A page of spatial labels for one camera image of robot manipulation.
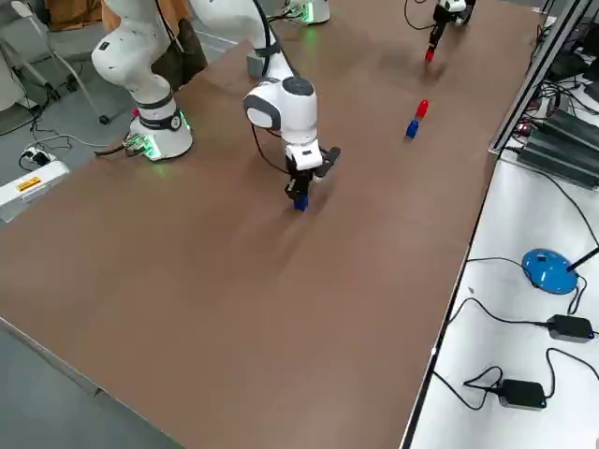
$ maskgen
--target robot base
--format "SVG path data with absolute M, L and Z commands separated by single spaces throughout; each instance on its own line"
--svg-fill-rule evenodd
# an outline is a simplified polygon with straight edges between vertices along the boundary
M 139 117 L 131 123 L 130 136 L 140 136 L 139 149 L 151 161 L 170 159 L 185 154 L 193 143 L 191 128 L 183 117 L 177 131 L 170 129 L 150 129 L 139 122 Z

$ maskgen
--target metal frame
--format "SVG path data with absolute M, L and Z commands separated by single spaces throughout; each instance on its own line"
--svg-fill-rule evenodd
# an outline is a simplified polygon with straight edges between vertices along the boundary
M 592 0 L 568 1 L 562 14 L 552 26 L 548 38 L 534 57 L 533 63 L 526 73 L 526 78 L 520 86 L 512 106 L 505 114 L 498 131 L 490 143 L 490 152 L 498 153 L 506 145 L 526 106 L 531 101 L 534 91 L 545 79 L 549 68 L 553 64 L 553 60 L 556 58 L 565 40 L 570 36 L 572 30 L 580 22 L 580 19 L 584 17 L 591 3 Z

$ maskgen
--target brown table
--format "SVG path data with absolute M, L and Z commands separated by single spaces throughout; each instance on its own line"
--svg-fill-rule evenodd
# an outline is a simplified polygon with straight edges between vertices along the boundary
M 178 94 L 190 153 L 95 160 L 0 234 L 0 315 L 187 447 L 397 447 L 537 21 L 483 0 L 426 68 L 402 2 L 332 12 L 277 27 L 343 149 L 306 213 L 256 154 L 241 45 Z

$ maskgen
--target chair leg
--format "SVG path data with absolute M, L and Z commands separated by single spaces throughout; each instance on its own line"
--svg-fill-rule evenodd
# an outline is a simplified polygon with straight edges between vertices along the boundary
M 100 121 L 100 123 L 102 123 L 102 124 L 109 123 L 110 122 L 109 117 L 100 113 L 100 110 L 95 105 L 94 99 L 92 98 L 89 91 L 87 90 L 87 87 L 85 87 L 85 84 L 81 80 L 79 73 L 77 73 L 77 70 L 75 70 L 73 68 L 73 66 L 71 64 L 69 64 L 68 61 L 65 58 L 63 58 L 60 54 L 55 53 L 55 55 L 60 60 L 60 62 L 65 65 L 66 69 L 71 73 L 71 75 L 75 78 L 75 80 L 77 80 L 77 83 L 81 87 L 81 90 L 83 91 L 83 94 L 85 95 L 85 98 L 87 99 L 87 102 L 90 104 L 90 106 L 94 110 L 95 115 L 98 118 L 98 120 Z
M 56 67 L 56 73 L 60 73 L 62 71 L 61 66 L 60 66 L 60 64 L 58 64 L 58 60 L 56 59 L 56 52 L 52 49 L 50 40 L 48 39 L 48 31 L 44 32 L 41 28 L 39 28 L 39 26 L 37 26 L 37 23 L 33 17 L 28 17 L 27 20 L 29 21 L 31 26 L 34 27 L 34 29 L 36 30 L 36 33 L 39 35 L 39 38 L 44 43 L 46 50 L 48 50 L 48 53 L 50 54 L 50 57 L 52 58 L 52 61 L 54 62 L 54 67 Z
M 11 61 L 15 62 L 17 66 L 27 69 L 27 71 L 34 76 L 37 82 L 46 88 L 48 96 L 52 100 L 60 99 L 60 95 L 58 92 L 56 92 L 50 82 L 46 80 L 31 64 L 29 64 L 29 62 L 25 60 L 8 41 L 0 39 L 0 46 L 7 50 Z

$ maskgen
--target blue block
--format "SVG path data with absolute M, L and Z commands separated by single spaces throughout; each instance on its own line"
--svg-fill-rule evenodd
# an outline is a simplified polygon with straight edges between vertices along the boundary
M 409 138 L 415 138 L 419 125 L 420 123 L 418 123 L 418 120 L 411 121 L 408 125 L 408 129 L 405 131 L 405 135 Z
M 298 201 L 294 201 L 293 209 L 305 212 L 306 209 L 308 209 L 308 196 L 306 195 L 300 198 Z

